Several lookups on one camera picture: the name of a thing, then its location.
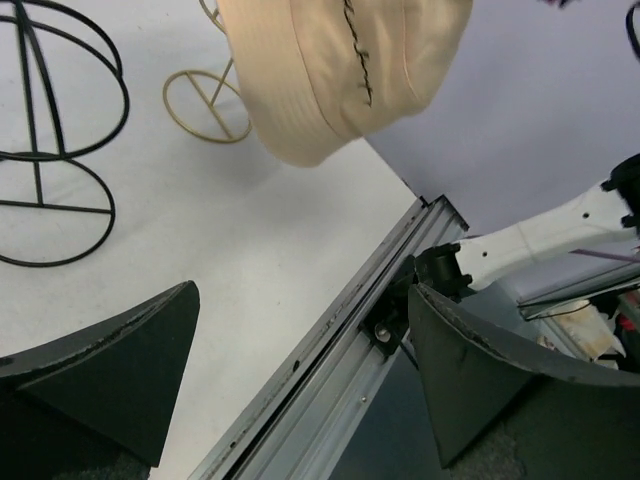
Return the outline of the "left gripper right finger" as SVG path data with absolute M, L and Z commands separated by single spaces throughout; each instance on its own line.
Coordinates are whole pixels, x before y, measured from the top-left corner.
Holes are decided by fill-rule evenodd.
M 638 375 L 542 347 L 423 284 L 408 314 L 439 462 L 455 478 L 638 478 Z

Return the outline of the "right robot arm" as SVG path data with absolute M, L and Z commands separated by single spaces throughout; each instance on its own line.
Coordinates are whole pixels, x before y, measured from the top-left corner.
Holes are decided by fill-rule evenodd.
M 431 247 L 415 259 L 417 280 L 459 300 L 525 267 L 639 236 L 639 156 L 576 198 L 499 231 Z

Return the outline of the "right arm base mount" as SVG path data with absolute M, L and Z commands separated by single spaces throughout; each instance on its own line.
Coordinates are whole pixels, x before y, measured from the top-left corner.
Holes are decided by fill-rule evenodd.
M 415 257 L 409 255 L 359 324 L 385 358 L 395 353 L 409 328 L 408 292 L 416 282 Z

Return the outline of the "beige bucket hat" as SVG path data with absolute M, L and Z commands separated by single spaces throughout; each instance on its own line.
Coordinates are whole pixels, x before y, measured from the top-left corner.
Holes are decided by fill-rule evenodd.
M 228 0 L 217 7 L 259 140 L 277 159 L 311 168 L 431 104 L 473 4 Z

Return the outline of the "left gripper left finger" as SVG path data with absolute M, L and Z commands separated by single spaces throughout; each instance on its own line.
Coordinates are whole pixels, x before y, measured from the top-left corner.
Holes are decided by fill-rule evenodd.
M 180 283 L 1 360 L 4 479 L 147 479 L 160 463 L 200 295 Z

